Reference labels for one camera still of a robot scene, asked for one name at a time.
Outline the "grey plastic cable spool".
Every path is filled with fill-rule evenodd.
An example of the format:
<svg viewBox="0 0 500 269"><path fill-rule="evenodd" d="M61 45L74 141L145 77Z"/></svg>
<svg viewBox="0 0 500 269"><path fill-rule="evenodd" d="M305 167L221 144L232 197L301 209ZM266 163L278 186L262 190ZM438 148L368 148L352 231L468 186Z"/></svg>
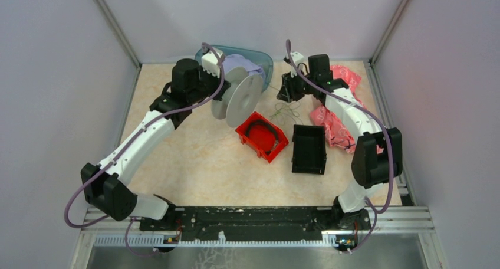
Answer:
<svg viewBox="0 0 500 269"><path fill-rule="evenodd" d="M225 120L229 127L238 127L254 112L262 94L264 80L260 74L250 75L243 67L225 74L231 85L221 100L211 101L212 116Z"/></svg>

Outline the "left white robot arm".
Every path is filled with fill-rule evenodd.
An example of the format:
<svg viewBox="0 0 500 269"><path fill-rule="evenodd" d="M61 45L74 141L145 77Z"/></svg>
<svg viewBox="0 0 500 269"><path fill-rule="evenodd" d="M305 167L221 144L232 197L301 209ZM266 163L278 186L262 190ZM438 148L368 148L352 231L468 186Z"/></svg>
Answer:
<svg viewBox="0 0 500 269"><path fill-rule="evenodd" d="M149 218L163 230L173 228L177 221L173 202L159 195L136 194L128 185L148 155L193 109L220 100L229 85L223 64L217 59L179 60L172 69L171 82L149 106L133 133L98 164L87 163L82 168L78 192L107 218Z"/></svg>

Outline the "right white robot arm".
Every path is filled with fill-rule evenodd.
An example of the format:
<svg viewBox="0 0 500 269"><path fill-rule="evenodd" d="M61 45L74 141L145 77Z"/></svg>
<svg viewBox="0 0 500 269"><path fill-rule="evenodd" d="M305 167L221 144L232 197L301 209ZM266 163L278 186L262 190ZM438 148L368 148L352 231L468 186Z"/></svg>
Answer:
<svg viewBox="0 0 500 269"><path fill-rule="evenodd" d="M353 180L334 200L333 224L339 229L347 229L355 221L355 214L365 207L367 199L384 185L388 186L388 193L379 212L386 211L394 179L403 169L399 129L386 127L357 100L348 82L335 77L327 55L305 57L294 51L285 56L284 61L291 70L282 75L277 99L290 103L312 95L339 119L354 143Z"/></svg>

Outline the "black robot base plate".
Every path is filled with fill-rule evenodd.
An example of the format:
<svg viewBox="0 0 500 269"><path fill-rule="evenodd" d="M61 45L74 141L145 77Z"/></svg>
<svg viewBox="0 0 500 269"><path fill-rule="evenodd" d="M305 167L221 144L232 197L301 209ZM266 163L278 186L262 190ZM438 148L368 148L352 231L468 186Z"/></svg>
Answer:
<svg viewBox="0 0 500 269"><path fill-rule="evenodd" d="M222 207L181 206L166 220L140 219L142 231L173 231L181 241L319 241L324 231L371 228L366 210L342 214L338 206Z"/></svg>

